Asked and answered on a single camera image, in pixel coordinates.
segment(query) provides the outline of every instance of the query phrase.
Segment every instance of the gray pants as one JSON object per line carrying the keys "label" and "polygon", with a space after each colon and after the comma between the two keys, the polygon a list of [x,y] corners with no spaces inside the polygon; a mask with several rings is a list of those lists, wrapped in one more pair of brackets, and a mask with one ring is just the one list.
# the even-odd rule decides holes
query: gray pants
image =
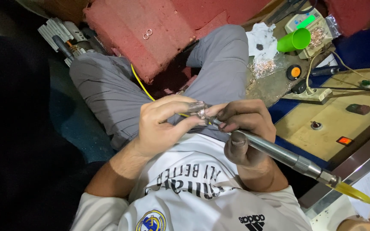
{"label": "gray pants", "polygon": [[[245,98],[248,39],[242,27],[225,25],[200,39],[186,64],[201,67],[201,71],[184,96],[209,105]],[[128,60],[87,53],[72,62],[69,74],[88,107],[105,126],[106,133],[113,135],[114,149],[120,150],[136,137],[140,107],[151,99],[129,80],[133,73]],[[176,124],[181,119],[175,115],[168,122]],[[212,125],[195,127],[190,133],[222,141],[228,139],[227,134]]]}

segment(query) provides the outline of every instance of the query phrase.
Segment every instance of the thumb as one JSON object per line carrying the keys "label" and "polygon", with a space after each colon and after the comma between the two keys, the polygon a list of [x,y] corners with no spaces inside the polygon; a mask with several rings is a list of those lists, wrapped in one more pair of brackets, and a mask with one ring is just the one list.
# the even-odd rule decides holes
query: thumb
{"label": "thumb", "polygon": [[199,124],[205,124],[205,120],[201,120],[197,115],[189,116],[182,121],[180,121],[177,125],[172,128],[172,135],[175,136],[177,139],[180,139],[183,135],[185,135],[189,130]]}
{"label": "thumb", "polygon": [[240,132],[233,132],[231,137],[227,142],[228,148],[225,151],[228,151],[229,156],[233,157],[244,157],[246,152],[248,151],[248,139],[246,136]]}

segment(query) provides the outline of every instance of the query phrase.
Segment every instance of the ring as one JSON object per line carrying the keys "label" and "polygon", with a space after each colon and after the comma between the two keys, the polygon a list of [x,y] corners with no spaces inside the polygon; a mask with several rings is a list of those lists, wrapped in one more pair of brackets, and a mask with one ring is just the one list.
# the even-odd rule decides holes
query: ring
{"label": "ring", "polygon": [[205,109],[198,111],[198,116],[201,120],[205,119]]}

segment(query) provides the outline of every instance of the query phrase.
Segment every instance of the power strip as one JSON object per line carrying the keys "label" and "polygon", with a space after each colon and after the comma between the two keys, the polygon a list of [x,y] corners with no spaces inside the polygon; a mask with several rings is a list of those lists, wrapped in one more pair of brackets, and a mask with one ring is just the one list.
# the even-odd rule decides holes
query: power strip
{"label": "power strip", "polygon": [[301,103],[324,105],[329,100],[328,96],[333,95],[332,90],[329,88],[318,88],[312,90],[315,91],[312,94],[308,94],[307,91],[304,91],[301,94],[289,93],[282,98],[299,100]]}

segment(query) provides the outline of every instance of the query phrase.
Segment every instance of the green plastic cup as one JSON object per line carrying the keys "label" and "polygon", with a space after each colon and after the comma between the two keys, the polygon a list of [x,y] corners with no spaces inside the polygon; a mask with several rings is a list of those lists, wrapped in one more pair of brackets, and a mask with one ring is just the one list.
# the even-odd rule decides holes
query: green plastic cup
{"label": "green plastic cup", "polygon": [[279,52],[290,52],[304,49],[311,42],[311,33],[305,28],[297,29],[279,39],[276,49]]}

